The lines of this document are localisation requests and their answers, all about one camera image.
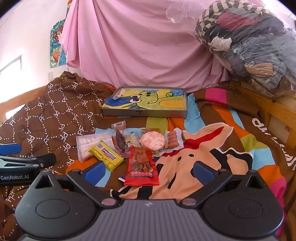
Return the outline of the yellow snack bar packet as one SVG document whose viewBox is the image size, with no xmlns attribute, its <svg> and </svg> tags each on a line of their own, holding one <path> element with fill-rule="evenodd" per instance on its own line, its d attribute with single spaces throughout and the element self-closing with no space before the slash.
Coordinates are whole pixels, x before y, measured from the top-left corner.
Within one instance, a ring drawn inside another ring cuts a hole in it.
<svg viewBox="0 0 296 241">
<path fill-rule="evenodd" d="M 90 147 L 88 150 L 95 158 L 102 161 L 110 172 L 115 170 L 124 161 L 124 158 L 110 148 L 104 141 L 99 141 L 97 145 Z"/>
</svg>

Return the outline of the blue calcium tablet sachet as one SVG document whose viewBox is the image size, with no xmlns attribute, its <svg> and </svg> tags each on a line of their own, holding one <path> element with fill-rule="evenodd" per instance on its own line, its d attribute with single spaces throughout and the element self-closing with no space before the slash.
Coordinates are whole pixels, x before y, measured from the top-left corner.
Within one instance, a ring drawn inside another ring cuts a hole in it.
<svg viewBox="0 0 296 241">
<path fill-rule="evenodd" d="M 120 176 L 118 178 L 118 180 L 124 183 L 125 182 L 125 175 Z"/>
</svg>

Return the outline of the white translucent snack bag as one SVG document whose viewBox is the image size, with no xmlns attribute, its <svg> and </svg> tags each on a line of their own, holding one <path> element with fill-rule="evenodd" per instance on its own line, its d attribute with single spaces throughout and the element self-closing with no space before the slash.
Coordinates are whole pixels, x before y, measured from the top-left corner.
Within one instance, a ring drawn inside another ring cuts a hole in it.
<svg viewBox="0 0 296 241">
<path fill-rule="evenodd" d="M 89 152 L 89 149 L 92 146 L 98 145 L 100 141 L 105 142 L 109 147 L 115 150 L 115 146 L 112 141 L 112 136 L 107 132 L 77 136 L 76 146 L 77 146 L 78 160 L 82 163 L 90 159 L 93 156 L 93 154 Z"/>
</svg>

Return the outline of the dark dried fish packet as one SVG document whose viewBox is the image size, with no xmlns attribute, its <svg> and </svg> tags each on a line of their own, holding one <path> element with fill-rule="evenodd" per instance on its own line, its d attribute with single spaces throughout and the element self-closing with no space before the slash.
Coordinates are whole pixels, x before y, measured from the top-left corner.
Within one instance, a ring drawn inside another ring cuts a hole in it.
<svg viewBox="0 0 296 241">
<path fill-rule="evenodd" d="M 126 140 L 126 122 L 120 121 L 111 125 L 113 131 L 112 142 L 115 151 L 124 159 L 130 156 L 130 149 Z"/>
</svg>

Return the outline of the red dried meat snack packet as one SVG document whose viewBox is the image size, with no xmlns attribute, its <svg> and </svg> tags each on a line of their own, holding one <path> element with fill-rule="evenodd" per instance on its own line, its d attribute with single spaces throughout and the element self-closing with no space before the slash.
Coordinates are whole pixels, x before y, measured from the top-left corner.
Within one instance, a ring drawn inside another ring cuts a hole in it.
<svg viewBox="0 0 296 241">
<path fill-rule="evenodd" d="M 152 152 L 144 147 L 130 146 L 125 186 L 158 186 L 159 177 Z"/>
</svg>

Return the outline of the clear packet pale crackers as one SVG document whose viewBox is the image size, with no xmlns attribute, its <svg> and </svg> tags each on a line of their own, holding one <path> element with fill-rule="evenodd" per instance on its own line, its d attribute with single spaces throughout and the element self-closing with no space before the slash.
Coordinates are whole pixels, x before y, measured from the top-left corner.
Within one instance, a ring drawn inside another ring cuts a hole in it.
<svg viewBox="0 0 296 241">
<path fill-rule="evenodd" d="M 134 147 L 141 147 L 140 143 L 140 137 L 138 136 L 137 133 L 131 132 L 127 133 L 124 135 L 125 138 L 125 143 L 127 144 L 128 147 L 134 146 Z"/>
</svg>

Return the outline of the packaged sausages white wrapper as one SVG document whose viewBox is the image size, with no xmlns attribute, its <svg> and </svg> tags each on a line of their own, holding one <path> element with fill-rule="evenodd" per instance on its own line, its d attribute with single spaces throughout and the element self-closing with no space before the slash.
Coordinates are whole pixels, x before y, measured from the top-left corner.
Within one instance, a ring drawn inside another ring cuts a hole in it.
<svg viewBox="0 0 296 241">
<path fill-rule="evenodd" d="M 165 131 L 164 137 L 165 147 L 163 148 L 163 151 L 165 153 L 177 151 L 184 147 L 181 129 L 175 128 L 173 131 Z"/>
</svg>

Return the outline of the round pink rice cake packet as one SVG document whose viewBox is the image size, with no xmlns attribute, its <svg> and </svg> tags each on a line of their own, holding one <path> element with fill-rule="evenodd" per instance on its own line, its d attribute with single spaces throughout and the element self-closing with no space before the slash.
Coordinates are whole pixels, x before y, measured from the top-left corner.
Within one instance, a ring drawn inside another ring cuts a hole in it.
<svg viewBox="0 0 296 241">
<path fill-rule="evenodd" d="M 165 146 L 165 137 L 156 131 L 149 131 L 140 137 L 140 143 L 143 147 L 151 150 L 158 151 Z"/>
</svg>

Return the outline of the gold foil pouch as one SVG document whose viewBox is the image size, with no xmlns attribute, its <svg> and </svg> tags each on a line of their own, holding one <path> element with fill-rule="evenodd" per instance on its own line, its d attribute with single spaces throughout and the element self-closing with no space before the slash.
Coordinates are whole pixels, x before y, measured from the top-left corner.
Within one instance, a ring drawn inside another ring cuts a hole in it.
<svg viewBox="0 0 296 241">
<path fill-rule="evenodd" d="M 161 157 L 164 149 L 167 147 L 166 137 L 158 131 L 147 130 L 139 140 L 140 144 L 147 150 L 152 152 L 153 157 Z"/>
</svg>

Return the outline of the grey tray with frog drawing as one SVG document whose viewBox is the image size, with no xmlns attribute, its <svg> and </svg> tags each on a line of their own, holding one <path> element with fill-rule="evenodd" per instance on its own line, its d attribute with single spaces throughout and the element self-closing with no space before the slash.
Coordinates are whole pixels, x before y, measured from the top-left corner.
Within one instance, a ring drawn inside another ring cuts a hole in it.
<svg viewBox="0 0 296 241">
<path fill-rule="evenodd" d="M 102 105 L 109 116 L 186 118 L 187 93 L 182 88 L 121 86 Z"/>
</svg>

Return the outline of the plastic bag of clothes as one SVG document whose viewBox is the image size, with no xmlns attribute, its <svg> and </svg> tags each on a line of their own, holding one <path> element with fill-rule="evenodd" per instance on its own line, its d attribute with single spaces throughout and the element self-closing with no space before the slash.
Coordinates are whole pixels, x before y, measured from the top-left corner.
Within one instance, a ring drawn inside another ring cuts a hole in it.
<svg viewBox="0 0 296 241">
<path fill-rule="evenodd" d="M 295 30 L 251 1 L 175 1 L 166 17 L 235 78 L 276 98 L 295 91 Z"/>
</svg>

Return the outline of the white wall socket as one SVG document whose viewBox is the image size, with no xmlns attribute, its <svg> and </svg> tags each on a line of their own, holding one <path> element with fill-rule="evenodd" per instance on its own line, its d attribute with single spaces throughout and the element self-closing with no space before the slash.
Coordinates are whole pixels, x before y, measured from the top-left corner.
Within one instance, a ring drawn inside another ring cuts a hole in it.
<svg viewBox="0 0 296 241">
<path fill-rule="evenodd" d="M 53 80 L 53 72 L 48 72 L 48 82 L 51 82 Z"/>
</svg>

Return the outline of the colourful wall poster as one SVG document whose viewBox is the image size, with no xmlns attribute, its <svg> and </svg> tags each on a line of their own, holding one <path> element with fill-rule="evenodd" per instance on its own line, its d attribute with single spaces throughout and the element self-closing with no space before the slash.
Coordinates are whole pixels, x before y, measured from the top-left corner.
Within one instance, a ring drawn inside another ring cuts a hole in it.
<svg viewBox="0 0 296 241">
<path fill-rule="evenodd" d="M 53 25 L 50 32 L 49 63 L 50 68 L 66 64 L 66 54 L 60 44 L 60 38 L 66 19 L 60 20 Z"/>
</svg>

